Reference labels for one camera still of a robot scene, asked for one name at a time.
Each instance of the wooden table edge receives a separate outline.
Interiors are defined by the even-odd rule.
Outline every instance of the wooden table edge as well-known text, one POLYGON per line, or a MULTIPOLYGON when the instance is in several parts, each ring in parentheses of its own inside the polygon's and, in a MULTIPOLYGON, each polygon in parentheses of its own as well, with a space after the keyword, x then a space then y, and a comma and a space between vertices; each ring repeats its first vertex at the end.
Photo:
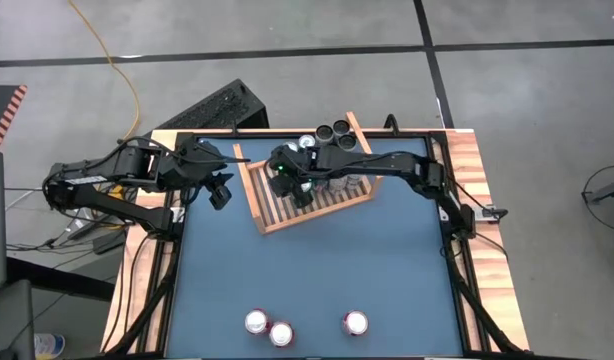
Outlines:
MULTIPOLYGON (((313 133, 314 128, 294 128, 294 129, 240 129, 239 134, 279 134, 279 133, 313 133)), ((384 128, 366 128, 363 129, 366 133, 390 133, 391 129, 384 128)), ((467 191, 476 195, 480 200, 489 200, 487 203, 492 203, 491 195, 487 185, 487 178, 484 172, 478 143, 473 129, 430 129, 430 128, 404 128, 401 132, 439 132, 447 135, 448 144, 450 147, 450 155, 454 175, 457 181, 466 187, 467 191)), ((180 129, 180 130, 154 130, 152 139, 159 141, 165 146, 173 149, 176 144, 178 133, 195 133, 211 135, 228 135, 233 133, 231 129, 180 129)), ((464 194, 460 194, 461 202, 469 203, 464 194)), ((163 206, 165 194, 162 193, 146 193, 139 191, 136 203, 143 206, 163 206)), ((498 225, 477 225, 477 231, 484 233, 492 240, 502 244, 498 225)), ((129 229, 127 235, 126 248, 124 251, 124 261, 121 269, 119 269, 119 277, 116 281, 116 290, 112 299, 107 325, 103 336, 103 341, 107 339, 118 312, 118 304, 120 299, 120 276, 121 271, 124 271, 123 282, 123 301, 121 312, 116 326, 116 331, 112 334, 111 340, 107 348, 113 347, 122 337, 124 331, 124 318, 127 314, 128 300, 128 278, 130 273, 130 264, 134 259, 136 248, 145 236, 145 232, 140 226, 133 226, 129 229)), ((145 305, 147 295, 147 284, 151 276, 152 264, 155 256, 155 241, 148 241, 148 244, 142 249, 140 258, 136 262, 134 272, 134 281, 132 286, 131 309, 129 309, 129 323, 131 324, 135 317, 140 313, 145 305)), ((496 323, 507 334, 512 342, 521 348, 527 349, 528 342, 524 330, 524 325, 518 308, 514 286, 509 271, 507 261, 502 255, 497 253, 495 249, 487 248, 485 243, 479 243, 478 240, 471 242, 472 259, 476 271, 477 282, 481 300, 487 311, 491 314, 496 323)), ((165 251, 163 254, 163 262, 169 262, 170 252, 165 251)), ((164 270, 160 272, 159 279, 164 275, 164 270)), ((476 323, 473 312, 470 311, 469 305, 464 303, 464 308, 467 317, 467 327, 471 348, 478 350, 477 346, 478 335, 476 332, 476 323)), ((156 349, 158 328, 160 326, 160 317, 162 313, 162 301, 158 308, 154 311, 149 327, 149 334, 145 351, 154 351, 156 349)))

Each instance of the blue table surface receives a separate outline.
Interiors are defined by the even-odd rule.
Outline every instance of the blue table surface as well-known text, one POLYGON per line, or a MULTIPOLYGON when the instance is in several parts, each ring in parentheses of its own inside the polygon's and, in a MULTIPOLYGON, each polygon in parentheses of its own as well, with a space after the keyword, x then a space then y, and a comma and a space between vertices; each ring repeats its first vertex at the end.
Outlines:
MULTIPOLYGON (((264 160, 285 140, 209 139, 226 155, 241 144, 264 160)), ((371 140, 376 153, 426 155, 422 139, 371 140)), ((202 191, 190 206, 166 356, 170 358, 384 357, 460 355, 460 337, 434 202, 396 178, 363 204, 261 235, 238 168, 223 172, 232 199, 214 211, 202 191), (290 348, 245 331, 265 309, 296 332, 290 348), (342 331, 350 310, 369 330, 342 331)))

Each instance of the can lid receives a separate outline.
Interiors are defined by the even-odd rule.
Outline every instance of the can lid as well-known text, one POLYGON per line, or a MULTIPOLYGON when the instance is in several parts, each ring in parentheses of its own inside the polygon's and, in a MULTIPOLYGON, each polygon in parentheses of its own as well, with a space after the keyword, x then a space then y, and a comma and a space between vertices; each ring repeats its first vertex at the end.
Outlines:
POLYGON ((352 150, 356 147, 356 138, 351 135, 343 135, 338 139, 338 147, 343 150, 352 150))
POLYGON ((352 311, 347 314, 347 328, 352 334, 360 335, 367 331, 369 322, 367 316, 361 311, 352 311))
POLYGON ((267 315, 260 310, 252 310, 245 317, 245 328, 251 333, 261 333, 265 331, 266 327, 267 315))
POLYGON ((291 342, 294 337, 294 331, 289 324, 284 322, 277 322, 271 327, 269 332, 269 338, 271 342, 276 346, 285 346, 291 342))
POLYGON ((336 134, 347 134, 349 132, 349 123, 347 120, 337 120, 334 123, 334 132, 336 134))
POLYGON ((312 186, 313 186, 313 184, 311 182, 300 184, 300 188, 303 190, 303 192, 307 192, 307 191, 311 190, 312 186))
POLYGON ((293 141, 287 141, 287 142, 283 143, 283 145, 287 145, 293 151, 298 152, 298 145, 296 145, 296 143, 293 142, 293 141))
POLYGON ((303 135, 298 139, 298 145, 302 148, 316 145, 316 139, 311 135, 303 135))
POLYGON ((322 140, 329 140, 334 136, 334 129, 329 125, 320 125, 316 128, 316 136, 322 140))

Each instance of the wooden frame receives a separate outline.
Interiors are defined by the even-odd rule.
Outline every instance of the wooden frame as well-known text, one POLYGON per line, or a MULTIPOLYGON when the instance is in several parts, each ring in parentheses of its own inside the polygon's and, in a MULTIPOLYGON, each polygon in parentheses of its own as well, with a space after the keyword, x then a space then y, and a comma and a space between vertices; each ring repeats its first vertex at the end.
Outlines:
MULTIPOLYGON (((354 113, 347 112, 346 118, 363 152, 371 154, 371 147, 354 113)), ((233 147, 236 157, 243 158, 240 144, 234 144, 233 147)), ((382 181, 382 176, 377 176, 371 184, 366 176, 362 176, 357 188, 346 189, 341 195, 329 194, 326 191, 316 193, 309 206, 297 209, 289 199, 281 199, 273 194, 269 188, 269 170, 265 169, 265 164, 265 161, 238 164, 252 218, 263 235, 371 200, 376 196, 382 181)))
MULTIPOLYGON (((260 135, 270 136, 274 134, 305 134, 314 132, 315 129, 301 128, 301 129, 241 129, 238 130, 242 136, 260 135)), ((478 201, 484 204, 492 203, 489 193, 489 187, 487 186, 487 178, 485 176, 483 164, 480 158, 480 152, 476 141, 476 135, 471 129, 401 129, 403 133, 436 133, 444 134, 447 138, 449 153, 451 156, 452 168, 455 179, 467 189, 478 201)), ((212 135, 216 136, 230 136, 233 134, 230 129, 194 129, 194 130, 154 130, 152 138, 161 142, 162 144, 174 148, 176 145, 176 139, 182 133, 195 133, 202 134, 208 137, 212 135)), ((363 129, 364 134, 373 134, 388 136, 392 130, 383 128, 370 128, 363 129)), ((460 201, 466 204, 471 204, 472 201, 459 194, 460 201)), ((136 203, 143 206, 163 206, 165 204, 165 194, 159 193, 146 193, 143 191, 138 192, 136 203)), ((481 224, 478 223, 477 231, 490 239, 494 240, 499 245, 503 245, 498 225, 495 224, 481 224)), ((127 245, 124 253, 124 266, 119 270, 119 276, 124 274, 124 278, 128 279, 131 272, 130 264, 134 259, 134 253, 138 244, 144 237, 144 231, 140 226, 133 226, 129 230, 127 236, 127 245)), ((113 347, 123 335, 123 328, 125 325, 125 314, 129 311, 129 322, 133 322, 135 317, 140 313, 140 310, 145 304, 147 296, 147 284, 151 276, 158 276, 161 279, 168 262, 171 258, 171 244, 166 245, 162 254, 162 265, 160 270, 154 270, 152 274, 152 267, 155 260, 155 242, 150 241, 143 247, 139 258, 136 261, 136 267, 134 269, 134 283, 131 292, 132 302, 131 308, 127 309, 127 300, 129 293, 128 281, 124 281, 122 290, 122 307, 119 309, 120 299, 120 281, 116 281, 116 291, 112 300, 109 316, 107 319, 107 326, 103 340, 106 340, 109 336, 116 314, 120 311, 118 325, 114 333, 111 336, 109 345, 107 348, 113 347)), ((516 301, 516 295, 514 291, 514 285, 511 279, 511 274, 507 261, 497 249, 492 248, 489 244, 481 242, 478 239, 474 239, 470 243, 471 248, 471 261, 473 262, 473 269, 476 273, 476 279, 478 282, 478 292, 481 298, 481 302, 485 309, 490 313, 494 321, 500 326, 500 328, 507 334, 508 338, 521 348, 529 348, 527 343, 527 337, 516 301)), ((460 267, 461 272, 465 271, 465 259, 463 255, 456 258, 456 261, 460 267)), ((471 350, 480 350, 479 337, 477 332, 476 320, 471 308, 464 303, 464 311, 466 317, 466 325, 468 328, 468 340, 471 350)), ((162 329, 161 316, 163 313, 163 302, 159 304, 152 315, 150 327, 148 331, 147 343, 143 351, 155 351, 157 350, 158 335, 162 329)))

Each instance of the black box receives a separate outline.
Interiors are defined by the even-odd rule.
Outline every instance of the black box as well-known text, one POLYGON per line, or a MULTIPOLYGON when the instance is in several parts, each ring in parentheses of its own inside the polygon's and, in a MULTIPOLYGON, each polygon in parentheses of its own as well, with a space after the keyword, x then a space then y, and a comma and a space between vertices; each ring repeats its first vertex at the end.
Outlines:
POLYGON ((265 104, 242 80, 236 79, 158 129, 268 129, 265 104))

